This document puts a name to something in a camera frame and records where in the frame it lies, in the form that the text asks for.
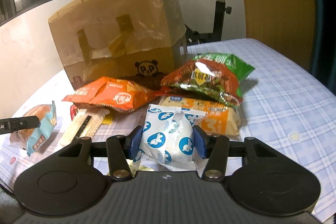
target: table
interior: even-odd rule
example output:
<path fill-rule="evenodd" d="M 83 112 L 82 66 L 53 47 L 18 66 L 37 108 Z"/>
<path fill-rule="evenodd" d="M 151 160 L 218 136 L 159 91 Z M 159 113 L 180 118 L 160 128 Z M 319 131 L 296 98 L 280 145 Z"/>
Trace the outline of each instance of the table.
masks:
<path fill-rule="evenodd" d="M 321 183 L 321 195 L 313 214 L 325 221 L 336 212 L 336 97 L 305 70 L 253 39 L 236 39 L 188 47 L 189 54 L 232 52 L 256 70 L 241 83 L 243 103 L 240 109 L 240 136 L 253 136 L 313 172 Z M 22 116 L 37 104 L 56 103 L 58 124 L 50 139 L 38 152 L 26 152 L 9 146 L 9 136 L 0 136 L 0 178 L 13 187 L 17 176 L 34 163 L 50 155 L 70 124 L 71 103 L 61 102 L 73 88 L 64 71 L 43 85 L 14 117 Z M 93 141 L 112 135 L 129 134 L 143 125 L 144 106 L 132 114 L 115 115 L 113 123 L 101 126 Z M 15 163 L 9 163 L 16 157 Z M 107 159 L 95 159 L 103 174 L 108 172 Z M 241 166 L 230 158 L 226 175 Z"/>

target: wooden door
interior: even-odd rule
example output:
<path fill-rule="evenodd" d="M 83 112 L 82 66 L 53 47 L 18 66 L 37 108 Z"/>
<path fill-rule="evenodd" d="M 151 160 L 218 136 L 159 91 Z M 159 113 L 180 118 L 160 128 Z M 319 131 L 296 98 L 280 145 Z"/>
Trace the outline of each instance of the wooden door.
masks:
<path fill-rule="evenodd" d="M 314 0 L 244 0 L 246 36 L 308 70 L 315 27 Z"/>

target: cardboard box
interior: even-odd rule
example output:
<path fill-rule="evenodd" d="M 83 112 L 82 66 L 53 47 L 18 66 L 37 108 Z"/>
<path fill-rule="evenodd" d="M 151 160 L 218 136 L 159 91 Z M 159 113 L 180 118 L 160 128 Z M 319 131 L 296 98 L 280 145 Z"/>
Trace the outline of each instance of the cardboard box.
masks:
<path fill-rule="evenodd" d="M 185 61 L 179 0 L 74 0 L 48 21 L 75 89 L 102 76 L 158 89 Z"/>

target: panda logo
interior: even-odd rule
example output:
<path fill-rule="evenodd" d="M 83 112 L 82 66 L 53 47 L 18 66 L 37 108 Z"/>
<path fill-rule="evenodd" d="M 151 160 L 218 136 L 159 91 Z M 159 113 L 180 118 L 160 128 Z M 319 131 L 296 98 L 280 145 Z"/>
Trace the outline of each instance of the panda logo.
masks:
<path fill-rule="evenodd" d="M 136 76 L 140 76 L 144 78 L 145 76 L 152 76 L 157 77 L 158 75 L 163 74 L 163 72 L 158 71 L 158 62 L 156 60 L 152 61 L 142 61 L 142 62 L 136 62 L 135 66 L 138 69 L 138 73 Z"/>

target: ribbed gray surface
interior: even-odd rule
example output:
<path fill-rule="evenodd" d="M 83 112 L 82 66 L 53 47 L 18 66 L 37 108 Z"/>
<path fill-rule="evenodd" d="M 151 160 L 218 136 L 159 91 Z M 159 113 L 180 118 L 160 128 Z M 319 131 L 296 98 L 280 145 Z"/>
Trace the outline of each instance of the ribbed gray surface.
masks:
<path fill-rule="evenodd" d="M 196 172 L 138 172 L 128 182 L 112 184 L 105 197 L 83 213 L 41 218 L 25 213 L 14 224 L 317 224 L 310 214 L 272 218 L 235 204 L 219 183 Z"/>

